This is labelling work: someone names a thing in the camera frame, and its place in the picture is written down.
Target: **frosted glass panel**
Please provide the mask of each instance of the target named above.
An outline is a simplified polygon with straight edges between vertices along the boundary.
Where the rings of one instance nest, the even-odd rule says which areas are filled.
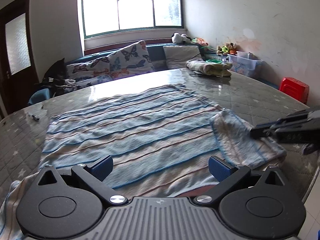
[[[31,65],[25,13],[5,25],[5,38],[10,70],[13,75]]]

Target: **window pane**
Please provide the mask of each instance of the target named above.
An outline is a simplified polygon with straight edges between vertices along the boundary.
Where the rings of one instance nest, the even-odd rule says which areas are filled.
[[[152,0],[119,0],[120,29],[153,27]]]
[[[119,29],[117,0],[83,0],[86,36]]]
[[[156,26],[182,26],[180,0],[153,0]]]
[[[25,13],[5,25],[5,39],[10,71],[13,75],[31,65]]]

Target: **gray ribbed plate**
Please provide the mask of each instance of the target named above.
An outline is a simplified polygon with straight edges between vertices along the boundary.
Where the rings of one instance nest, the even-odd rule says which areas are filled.
[[[135,197],[113,207],[90,232],[77,240],[239,240],[210,208],[197,207],[188,198]]]

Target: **stuffed animal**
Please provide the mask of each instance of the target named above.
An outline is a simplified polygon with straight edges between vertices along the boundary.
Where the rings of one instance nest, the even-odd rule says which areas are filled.
[[[235,55],[237,53],[236,48],[238,45],[236,43],[226,43],[222,48],[217,46],[218,54],[227,56],[228,54]]]
[[[207,43],[204,39],[202,39],[202,38],[194,38],[194,39],[192,39],[192,42],[194,42],[194,43],[198,43],[198,44],[200,44],[200,45],[202,45],[202,46],[208,46],[209,45],[209,43]]]
[[[192,43],[191,38],[189,38],[186,34],[179,34],[179,33],[175,33],[174,35],[172,35],[172,42],[173,43]]]

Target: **door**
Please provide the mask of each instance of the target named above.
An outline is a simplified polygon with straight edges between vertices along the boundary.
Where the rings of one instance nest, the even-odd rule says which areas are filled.
[[[0,10],[0,94],[11,114],[28,106],[39,83],[32,57],[29,0],[15,0]]]

